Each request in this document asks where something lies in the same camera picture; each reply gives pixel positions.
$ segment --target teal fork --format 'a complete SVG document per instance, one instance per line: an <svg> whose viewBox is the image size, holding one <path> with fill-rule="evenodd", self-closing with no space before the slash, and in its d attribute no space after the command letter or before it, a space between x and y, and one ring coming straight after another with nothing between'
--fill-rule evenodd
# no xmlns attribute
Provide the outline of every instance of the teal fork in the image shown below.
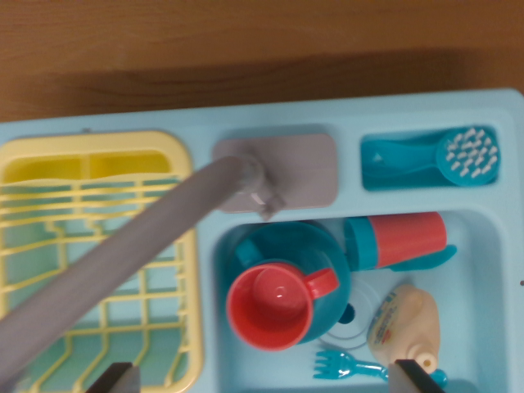
<svg viewBox="0 0 524 393"><path fill-rule="evenodd" d="M378 363L357 360L354 356L339 350L322 350L317 352L315 363L317 366L314 370L317 373L313 375L313 378L345 379L356 374L379 377L386 382L388 378L387 367ZM430 377L440 387L444 387L448 383L448 378L442 370L436 370Z"/></svg>

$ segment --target drain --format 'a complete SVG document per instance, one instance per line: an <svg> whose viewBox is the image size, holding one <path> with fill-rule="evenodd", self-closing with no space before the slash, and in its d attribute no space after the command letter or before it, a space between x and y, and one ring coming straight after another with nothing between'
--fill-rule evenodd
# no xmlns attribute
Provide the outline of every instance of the drain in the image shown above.
<svg viewBox="0 0 524 393"><path fill-rule="evenodd" d="M338 323L347 325L348 323L352 323L353 319L355 319L355 308L351 305L351 303L348 303L346 309L344 310L344 314L338 320Z"/></svg>
<svg viewBox="0 0 524 393"><path fill-rule="evenodd" d="M344 314L338 323L319 340L329 346L344 350L355 350L365 346L368 329L381 301L377 293L366 282L353 277L351 295Z"/></svg>

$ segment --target light blue plastic sink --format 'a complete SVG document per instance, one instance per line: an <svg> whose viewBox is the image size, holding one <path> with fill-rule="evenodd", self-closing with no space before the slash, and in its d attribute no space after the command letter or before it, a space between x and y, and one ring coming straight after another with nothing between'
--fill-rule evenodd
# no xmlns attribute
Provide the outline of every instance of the light blue plastic sink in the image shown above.
<svg viewBox="0 0 524 393"><path fill-rule="evenodd" d="M424 134L424 130L472 124L485 124L497 134L501 165L493 183L465 188L447 184L381 191L364 188L363 138ZM373 360L367 346L362 346L367 315L392 288L411 282L429 291L439 307L439 368L449 377L447 393L524 390L524 99L519 93L436 93L28 121L1 124L0 142L75 134L82 129L165 131L185 144L195 169L210 162L213 146L225 138L328 133L337 143L335 203L323 209L283 211L274 220L321 220L343 245L345 217L435 210L445 219L449 244L458 247L456 256L432 270L353 273L350 302L355 303L355 321L335 327L342 336L344 329L360 331L348 344L359 347L351 354ZM386 383L365 376L344 381L313 379L315 353L326 342L332 343L328 338L267 353L234 336L224 313L224 252L235 237L259 223L256 214L215 211L197 226L205 360L190 392L387 393Z"/></svg>

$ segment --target gray pipe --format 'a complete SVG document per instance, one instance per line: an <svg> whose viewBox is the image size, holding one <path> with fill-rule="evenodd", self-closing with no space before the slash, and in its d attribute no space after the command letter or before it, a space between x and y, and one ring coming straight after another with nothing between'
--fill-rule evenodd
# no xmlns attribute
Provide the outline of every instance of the gray pipe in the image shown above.
<svg viewBox="0 0 524 393"><path fill-rule="evenodd" d="M0 322L0 386L232 194L253 192L263 176L254 162L224 157L196 172L9 313Z"/></svg>

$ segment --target cup handle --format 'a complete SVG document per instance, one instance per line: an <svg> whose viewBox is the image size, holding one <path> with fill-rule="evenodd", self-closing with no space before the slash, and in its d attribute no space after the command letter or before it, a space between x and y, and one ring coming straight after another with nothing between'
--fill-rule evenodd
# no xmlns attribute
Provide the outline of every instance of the cup handle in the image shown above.
<svg viewBox="0 0 524 393"><path fill-rule="evenodd" d="M235 255L244 269L264 260L264 256L251 239L244 239L235 249Z"/></svg>
<svg viewBox="0 0 524 393"><path fill-rule="evenodd" d="M337 275L331 268L320 269L304 278L304 284L313 299L326 296L335 291L340 283Z"/></svg>

